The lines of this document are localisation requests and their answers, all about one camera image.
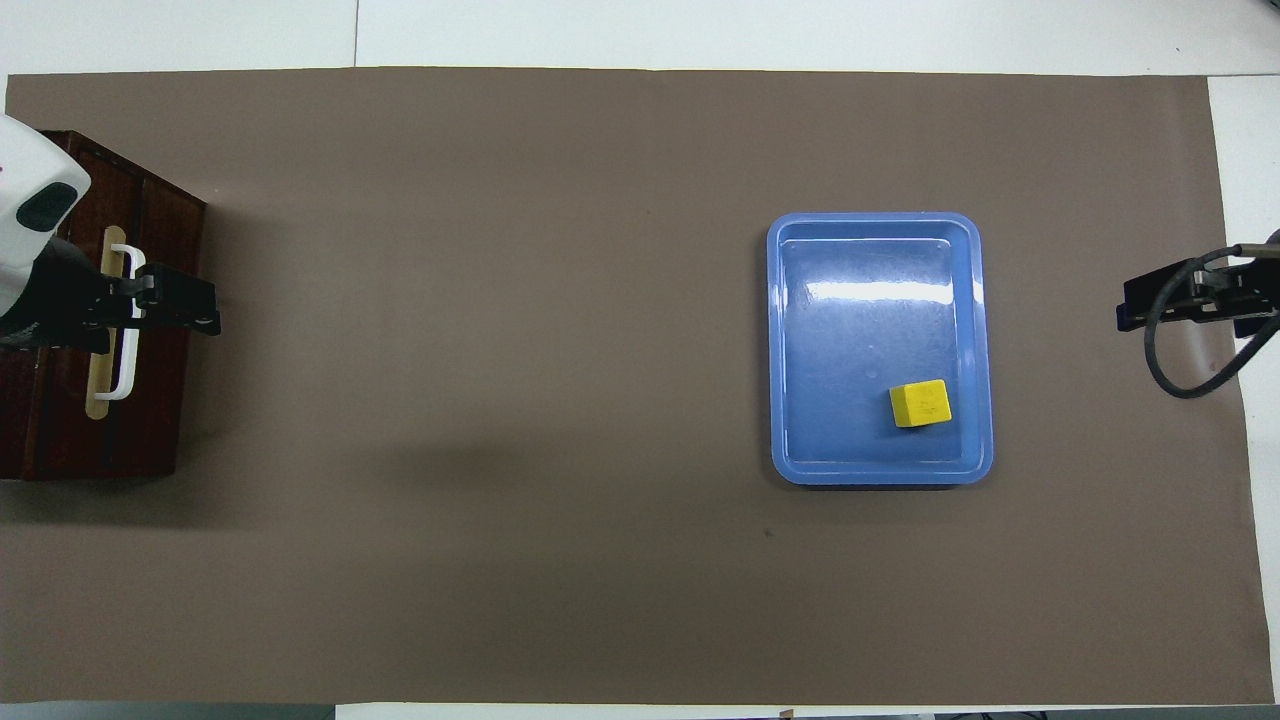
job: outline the yellow cube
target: yellow cube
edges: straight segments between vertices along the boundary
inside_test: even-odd
[[[919,428],[951,419],[945,380],[908,383],[888,391],[893,404],[893,423],[900,428]]]

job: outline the drawer handle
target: drawer handle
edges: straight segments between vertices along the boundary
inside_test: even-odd
[[[111,245],[111,250],[129,256],[129,279],[136,278],[138,268],[147,264],[147,256],[132,245],[116,242]],[[141,318],[143,311],[138,307],[137,299],[129,302],[133,305],[132,315]],[[138,328],[124,328],[120,334],[124,337],[120,340],[120,373],[115,378],[115,388],[110,392],[95,392],[93,397],[97,400],[124,400],[133,392],[133,375],[138,365]]]

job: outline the brown wooden cabinet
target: brown wooden cabinet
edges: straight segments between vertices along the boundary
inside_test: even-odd
[[[197,273],[204,201],[79,133],[45,135],[92,178],[60,237],[97,266],[104,231],[119,225],[147,261]],[[113,401],[101,420],[84,411],[88,352],[0,350],[0,478],[173,473],[188,334],[183,328],[143,332],[133,393]]]

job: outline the plastic tray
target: plastic tray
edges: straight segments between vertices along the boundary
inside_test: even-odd
[[[955,486],[991,470],[978,228],[955,213],[795,213],[769,229],[773,464],[804,486]],[[888,391],[942,378],[952,419]]]

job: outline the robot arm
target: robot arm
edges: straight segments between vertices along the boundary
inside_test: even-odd
[[[54,232],[90,177],[45,136],[0,114],[0,347],[108,352],[109,327],[221,332],[214,286],[151,263],[133,279],[104,275]],[[133,301],[147,310],[133,318]]]
[[[1253,261],[1208,268],[1228,256]],[[1156,328],[1172,320],[1234,320],[1235,337],[1249,342],[1213,377],[1184,388],[1169,379],[1156,355]],[[1221,387],[1280,332],[1280,231],[1263,245],[1231,245],[1126,281],[1124,302],[1116,306],[1116,329],[1139,328],[1147,368],[1165,392],[1193,398]]]

